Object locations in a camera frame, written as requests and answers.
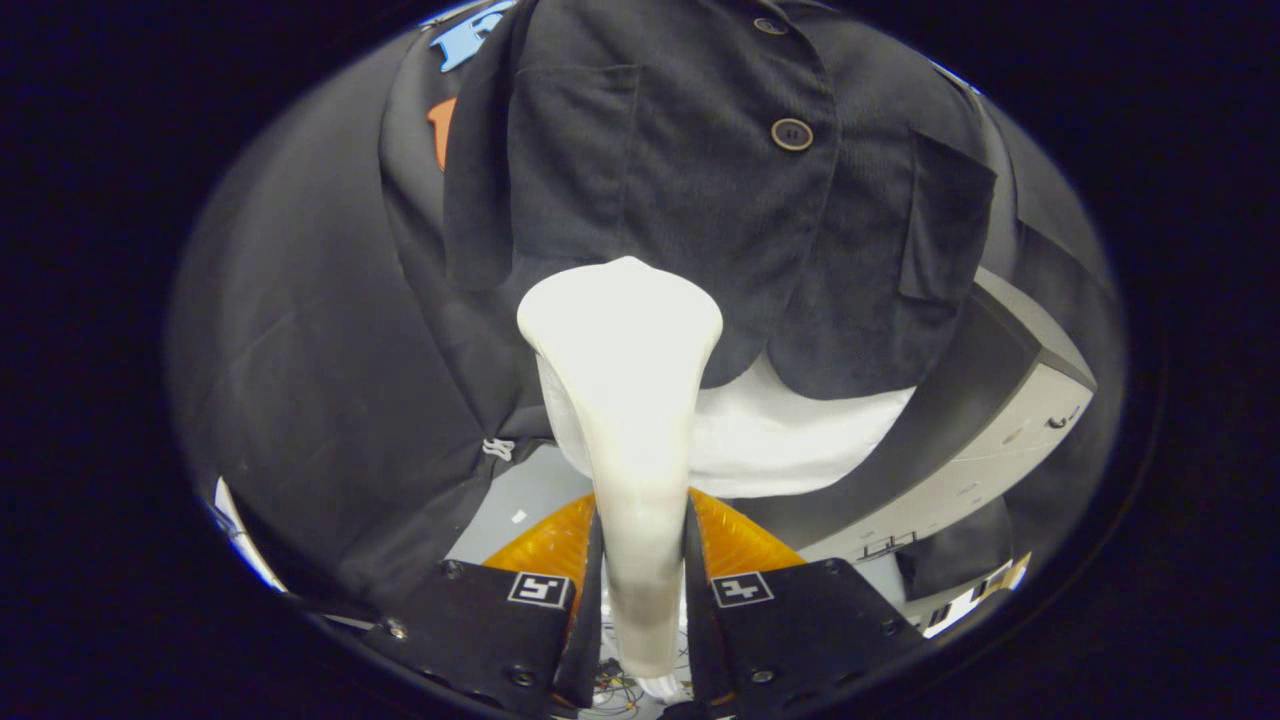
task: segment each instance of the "white sticker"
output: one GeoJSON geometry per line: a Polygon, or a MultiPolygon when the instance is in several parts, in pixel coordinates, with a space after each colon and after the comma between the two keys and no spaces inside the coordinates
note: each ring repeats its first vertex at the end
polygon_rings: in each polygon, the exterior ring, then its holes
{"type": "Polygon", "coordinates": [[[712,578],[712,589],[716,593],[716,605],[721,607],[737,607],[773,600],[773,592],[759,573],[712,578]]]}
{"type": "Polygon", "coordinates": [[[568,578],[559,575],[535,575],[521,573],[516,575],[516,584],[511,588],[507,600],[511,602],[526,602],[529,605],[541,605],[544,607],[564,607],[564,597],[568,594],[568,578]]]}

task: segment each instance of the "black cloth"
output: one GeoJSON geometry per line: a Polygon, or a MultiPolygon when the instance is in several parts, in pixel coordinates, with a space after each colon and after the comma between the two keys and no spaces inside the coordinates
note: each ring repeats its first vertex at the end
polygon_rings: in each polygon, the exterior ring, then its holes
{"type": "Polygon", "coordinates": [[[1012,530],[1004,498],[893,553],[906,601],[987,577],[1012,559],[1012,530]]]}
{"type": "Polygon", "coordinates": [[[995,182],[961,88],[809,3],[522,0],[470,61],[448,147],[449,279],[515,305],[634,255],[719,305],[704,388],[767,350],[822,400],[925,377],[995,182]],[[786,118],[812,146],[774,142],[786,118]]]}
{"type": "Polygon", "coordinates": [[[503,336],[513,319],[443,281],[439,210],[397,201],[440,196],[417,102],[422,83],[452,97],[458,76],[431,72],[430,40],[393,38],[255,140],[196,224],[169,318],[174,419],[206,498],[224,477],[297,550],[289,566],[378,606],[444,557],[513,464],[485,438],[517,442],[518,461],[550,437],[531,352],[503,336]],[[398,145],[412,132],[421,147],[398,145]],[[387,160],[419,152],[412,177],[387,160]]]}

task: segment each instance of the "blue patch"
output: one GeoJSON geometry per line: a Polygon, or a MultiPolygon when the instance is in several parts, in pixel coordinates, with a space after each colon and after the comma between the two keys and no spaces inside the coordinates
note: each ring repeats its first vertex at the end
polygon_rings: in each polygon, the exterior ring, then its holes
{"type": "Polygon", "coordinates": [[[431,47],[439,47],[444,53],[444,64],[440,65],[440,72],[447,73],[479,53],[484,38],[493,32],[493,28],[498,27],[502,14],[515,5],[515,0],[489,5],[433,40],[431,47]]]}

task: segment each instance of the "black background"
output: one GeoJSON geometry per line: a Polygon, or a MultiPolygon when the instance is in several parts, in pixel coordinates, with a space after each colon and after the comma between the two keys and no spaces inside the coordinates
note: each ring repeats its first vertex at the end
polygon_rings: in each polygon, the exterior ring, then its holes
{"type": "MultiPolygon", "coordinates": [[[[184,484],[157,343],[183,237],[219,170],[294,96],[434,5],[12,5],[0,18],[15,325],[5,456],[17,461],[6,715],[442,715],[253,592],[184,484]]],[[[1089,552],[1076,543],[970,642],[860,710],[1256,717],[1276,706],[1275,181],[1262,161],[1274,129],[1261,111],[1275,58],[1262,41],[1274,22],[1252,5],[856,6],[1061,161],[1111,241],[1139,361],[1094,538],[1132,507],[1092,564],[1030,616],[1089,552]],[[948,675],[961,656],[972,661],[948,675]]]]}

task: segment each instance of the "orange patch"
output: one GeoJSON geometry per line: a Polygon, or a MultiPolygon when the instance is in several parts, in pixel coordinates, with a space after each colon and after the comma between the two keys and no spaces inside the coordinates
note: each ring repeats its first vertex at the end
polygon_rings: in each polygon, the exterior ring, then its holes
{"type": "Polygon", "coordinates": [[[435,161],[444,169],[444,151],[449,143],[449,120],[453,119],[453,106],[458,104],[457,97],[451,97],[440,102],[426,114],[428,122],[435,127],[435,161]]]}
{"type": "Polygon", "coordinates": [[[573,580],[577,592],[570,609],[570,625],[577,619],[577,606],[582,600],[586,580],[586,551],[591,542],[591,520],[595,519],[595,493],[582,496],[545,520],[525,530],[507,547],[484,561],[485,568],[508,573],[538,573],[561,575],[573,580]]]}
{"type": "Polygon", "coordinates": [[[741,573],[767,573],[804,565],[782,541],[746,515],[704,492],[689,488],[703,534],[703,561],[708,578],[741,573]]]}

